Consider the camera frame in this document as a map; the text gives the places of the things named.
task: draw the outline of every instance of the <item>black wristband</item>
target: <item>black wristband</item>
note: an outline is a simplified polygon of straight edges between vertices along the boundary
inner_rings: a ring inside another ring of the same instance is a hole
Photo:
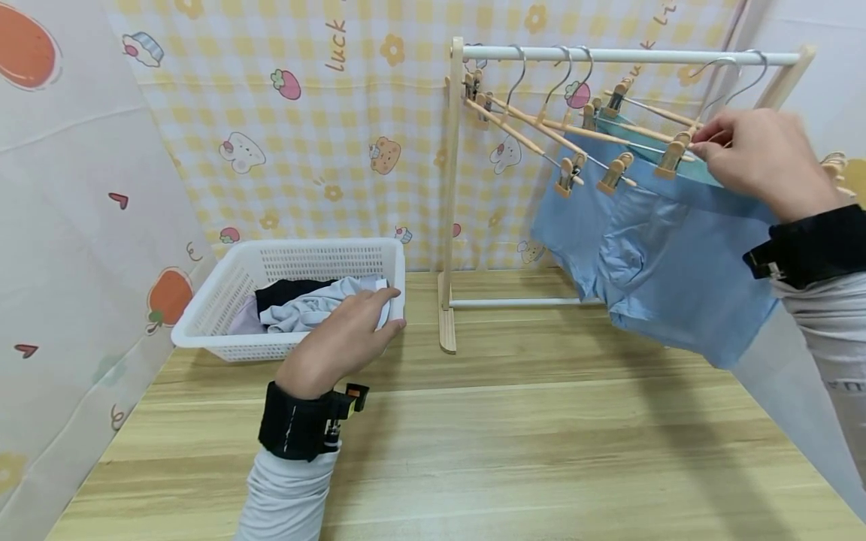
[[[313,461],[325,446],[331,413],[329,394],[316,400],[299,400],[286,394],[275,382],[268,383],[259,442],[282,459]]]
[[[346,394],[329,391],[315,400],[299,400],[268,384],[259,442],[286,460],[313,461],[337,450],[339,422],[362,411],[369,387],[349,383]]]
[[[853,204],[770,227],[770,241],[743,255],[756,279],[797,289],[866,270],[866,213]]]

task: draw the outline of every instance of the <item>wooden table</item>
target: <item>wooden table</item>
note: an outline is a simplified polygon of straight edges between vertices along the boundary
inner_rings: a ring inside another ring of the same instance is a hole
[[[460,311],[433,274],[354,380],[323,539],[825,540],[863,526],[730,374],[599,307]],[[566,296],[554,271],[456,274],[460,298]],[[231,539],[275,363],[178,350],[50,541]]]

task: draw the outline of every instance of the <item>wooden clothes rack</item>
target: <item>wooden clothes rack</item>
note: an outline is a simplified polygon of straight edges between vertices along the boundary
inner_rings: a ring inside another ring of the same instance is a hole
[[[568,61],[562,48],[524,47],[527,61]],[[574,62],[590,61],[583,49],[570,49]],[[763,60],[752,52],[729,51],[671,51],[647,49],[600,48],[590,49],[592,61],[640,64],[705,64],[720,58],[733,58],[741,66],[761,66]],[[787,99],[800,77],[815,56],[813,47],[803,46],[797,53],[764,53],[768,66],[779,67],[755,108],[779,109]],[[457,150],[460,143],[460,112],[463,108],[463,63],[469,60],[519,61],[520,53],[514,46],[494,47],[487,45],[464,45],[462,37],[451,43],[450,80],[448,88],[448,117],[446,137],[445,171],[445,216],[442,222],[441,244],[443,246],[444,270],[438,276],[439,345],[448,353],[457,351],[454,329],[455,308],[498,308],[513,306],[563,306],[580,304],[579,299],[453,299],[451,295],[451,271],[453,266],[452,227],[454,223],[457,184]]]

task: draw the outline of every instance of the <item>wooden rack leg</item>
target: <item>wooden rack leg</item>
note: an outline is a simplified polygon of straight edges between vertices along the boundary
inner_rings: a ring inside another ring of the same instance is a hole
[[[451,288],[445,286],[445,273],[439,273],[436,277],[436,292],[448,297],[451,302]],[[454,355],[457,353],[457,336],[454,333],[454,308],[439,310],[439,347],[442,351]]]
[[[457,190],[457,148],[460,142],[460,111],[462,110],[463,38],[451,42],[451,85],[448,88],[448,124],[445,128],[445,197],[440,242],[443,250],[443,272],[438,276],[439,345],[448,353],[457,352],[454,334],[454,309],[451,308],[451,266],[454,243],[452,231]]]
[[[800,48],[799,53],[800,59],[796,64],[779,68],[769,84],[767,84],[764,93],[761,94],[757,103],[755,103],[755,109],[767,107],[778,111],[782,107],[782,104],[791,95],[791,91],[800,81],[800,77],[803,76],[809,64],[811,64],[812,59],[815,58],[815,47],[804,45]]]

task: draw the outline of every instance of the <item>left hand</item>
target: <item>left hand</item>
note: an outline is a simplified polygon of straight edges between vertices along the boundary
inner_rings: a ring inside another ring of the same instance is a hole
[[[381,356],[406,327],[405,319],[395,319],[376,330],[383,306],[399,295],[386,287],[346,297],[288,353],[277,370],[277,386],[299,400],[315,400]]]

